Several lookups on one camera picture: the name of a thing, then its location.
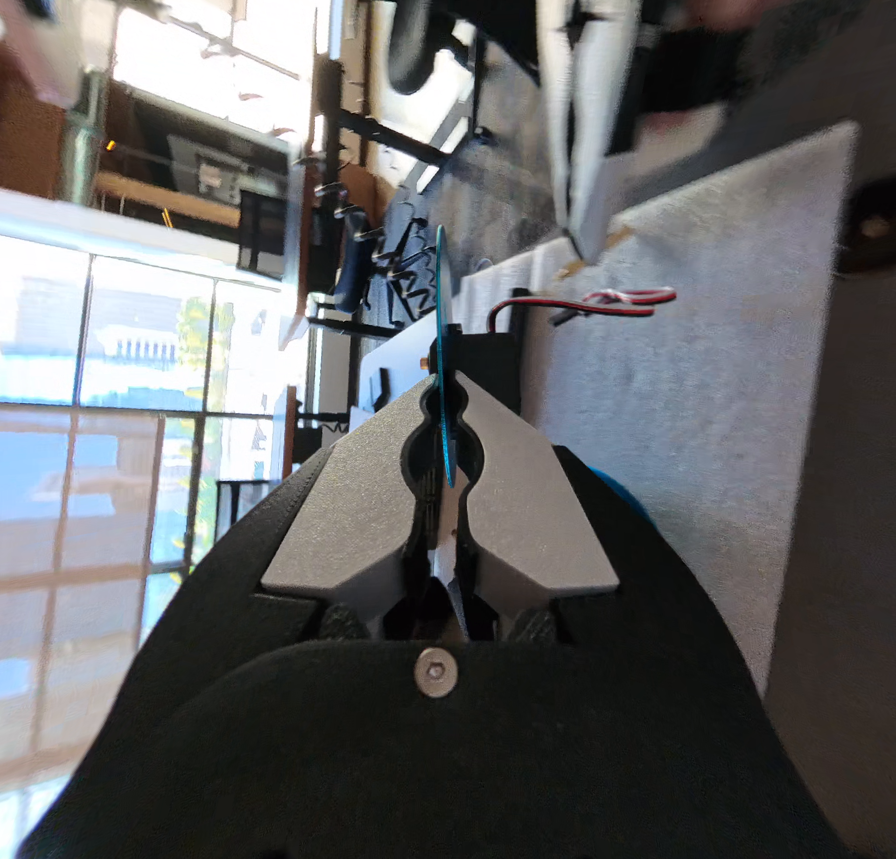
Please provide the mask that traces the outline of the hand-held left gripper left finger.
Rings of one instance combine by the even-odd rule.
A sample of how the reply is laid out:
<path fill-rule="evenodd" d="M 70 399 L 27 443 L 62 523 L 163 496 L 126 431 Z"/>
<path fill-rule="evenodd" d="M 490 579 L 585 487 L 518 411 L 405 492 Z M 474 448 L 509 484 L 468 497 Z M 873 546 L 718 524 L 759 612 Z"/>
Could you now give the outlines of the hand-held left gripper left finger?
<path fill-rule="evenodd" d="M 449 594 L 429 556 L 443 462 L 435 376 L 337 441 L 263 591 L 314 603 L 310 639 L 440 639 Z"/>

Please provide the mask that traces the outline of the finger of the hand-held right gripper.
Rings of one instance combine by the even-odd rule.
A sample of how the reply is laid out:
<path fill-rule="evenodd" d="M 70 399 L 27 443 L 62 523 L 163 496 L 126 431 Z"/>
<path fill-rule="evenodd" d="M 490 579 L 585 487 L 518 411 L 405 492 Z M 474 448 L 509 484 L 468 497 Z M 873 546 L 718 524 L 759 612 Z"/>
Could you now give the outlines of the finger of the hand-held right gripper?
<path fill-rule="evenodd" d="M 611 193 L 622 165 L 610 150 L 629 80 L 643 0 L 577 0 L 570 111 L 570 237 L 581 260 L 597 260 L 608 235 Z"/>
<path fill-rule="evenodd" d="M 568 227 L 571 110 L 574 50 L 567 25 L 577 0 L 536 0 L 539 78 L 546 115 L 547 151 L 556 223 Z"/>

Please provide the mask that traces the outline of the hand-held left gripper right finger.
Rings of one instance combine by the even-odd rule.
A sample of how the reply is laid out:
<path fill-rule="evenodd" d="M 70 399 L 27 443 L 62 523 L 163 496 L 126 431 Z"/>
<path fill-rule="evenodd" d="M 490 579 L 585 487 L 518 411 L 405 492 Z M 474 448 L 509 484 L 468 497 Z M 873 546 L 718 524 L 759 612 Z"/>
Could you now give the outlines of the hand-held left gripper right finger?
<path fill-rule="evenodd" d="M 619 577 L 552 443 L 468 375 L 454 375 L 452 604 L 465 639 Z"/>

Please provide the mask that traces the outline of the blue disc with black servo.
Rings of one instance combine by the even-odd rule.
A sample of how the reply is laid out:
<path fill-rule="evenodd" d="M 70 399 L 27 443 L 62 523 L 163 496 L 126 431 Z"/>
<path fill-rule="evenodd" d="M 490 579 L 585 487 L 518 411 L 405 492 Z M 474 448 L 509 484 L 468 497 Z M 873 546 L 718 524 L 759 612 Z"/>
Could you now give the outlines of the blue disc with black servo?
<path fill-rule="evenodd" d="M 434 242 L 435 336 L 429 352 L 429 369 L 434 374 L 437 394 L 435 422 L 442 467 L 448 488 L 457 482 L 459 420 L 461 398 L 456 381 L 462 373 L 504 403 L 514 413 L 521 412 L 521 324 L 509 331 L 497 331 L 497 315 L 487 314 L 484 333 L 467 334 L 454 322 L 452 275 L 446 252 L 443 225 L 435 231 Z"/>

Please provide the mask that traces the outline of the grey desk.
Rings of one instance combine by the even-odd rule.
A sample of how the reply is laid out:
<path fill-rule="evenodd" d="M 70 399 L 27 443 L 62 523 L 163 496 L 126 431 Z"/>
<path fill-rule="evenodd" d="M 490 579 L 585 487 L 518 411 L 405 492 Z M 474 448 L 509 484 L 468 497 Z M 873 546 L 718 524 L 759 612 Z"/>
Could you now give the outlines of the grey desk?
<path fill-rule="evenodd" d="M 894 276 L 835 272 L 858 127 L 761 695 L 841 838 L 894 857 Z"/>

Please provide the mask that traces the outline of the blue round metal base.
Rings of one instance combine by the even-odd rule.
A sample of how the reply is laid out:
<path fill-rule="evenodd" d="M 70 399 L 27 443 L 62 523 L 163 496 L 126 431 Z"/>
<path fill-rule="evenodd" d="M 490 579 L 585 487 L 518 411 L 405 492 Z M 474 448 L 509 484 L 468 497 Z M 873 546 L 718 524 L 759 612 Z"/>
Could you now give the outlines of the blue round metal base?
<path fill-rule="evenodd" d="M 591 466 L 589 470 L 593 472 L 601 482 L 606 484 L 614 492 L 614 494 L 618 495 L 621 500 L 623 500 L 628 506 L 630 506 L 633 511 L 636 512 L 641 518 L 645 519 L 654 528 L 656 527 L 654 521 L 652 520 L 644 505 L 625 486 L 623 486 L 606 472 L 599 470 L 599 468 Z"/>

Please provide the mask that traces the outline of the black office chair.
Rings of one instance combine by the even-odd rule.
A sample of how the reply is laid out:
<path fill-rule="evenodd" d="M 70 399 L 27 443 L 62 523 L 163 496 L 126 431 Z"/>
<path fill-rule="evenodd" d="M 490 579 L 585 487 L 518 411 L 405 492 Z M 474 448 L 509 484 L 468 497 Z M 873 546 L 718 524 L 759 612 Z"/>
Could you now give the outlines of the black office chair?
<path fill-rule="evenodd" d="M 367 287 L 375 271 L 373 256 L 385 237 L 383 227 L 374 227 L 364 209 L 356 204 L 337 210 L 342 221 L 342 262 L 331 293 L 334 309 L 354 314 L 364 301 Z"/>
<path fill-rule="evenodd" d="M 471 75 L 468 106 L 468 138 L 486 139 L 490 132 L 478 123 L 481 81 L 485 75 L 487 39 L 474 32 L 465 44 L 454 35 L 456 18 L 433 0 L 390 0 L 394 4 L 387 54 L 387 77 L 391 88 L 410 96 L 424 87 L 434 72 L 437 54 L 447 50 L 454 61 Z"/>

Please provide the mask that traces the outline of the white foam mat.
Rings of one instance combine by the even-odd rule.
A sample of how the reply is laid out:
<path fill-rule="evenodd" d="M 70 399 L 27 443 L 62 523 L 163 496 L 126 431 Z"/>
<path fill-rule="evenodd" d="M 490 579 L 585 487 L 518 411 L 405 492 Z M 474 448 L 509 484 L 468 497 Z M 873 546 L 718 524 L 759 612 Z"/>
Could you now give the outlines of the white foam mat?
<path fill-rule="evenodd" d="M 535 309 L 523 415 L 637 497 L 721 612 L 760 694 L 812 421 L 841 208 L 859 127 L 845 121 L 618 215 L 599 265 L 557 238 L 461 280 L 469 333 L 513 288 L 578 300 L 674 289 L 654 316 Z"/>

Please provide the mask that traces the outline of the window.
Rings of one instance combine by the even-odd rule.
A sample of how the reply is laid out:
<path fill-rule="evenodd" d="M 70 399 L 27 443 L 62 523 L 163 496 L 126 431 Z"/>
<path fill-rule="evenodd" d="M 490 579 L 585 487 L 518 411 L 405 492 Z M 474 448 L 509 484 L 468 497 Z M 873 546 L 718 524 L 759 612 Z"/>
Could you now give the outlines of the window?
<path fill-rule="evenodd" d="M 67 110 L 2 43 L 1 791 L 12 856 L 213 543 L 273 476 L 285 288 L 238 270 L 285 194 L 330 0 L 59 0 Z"/>

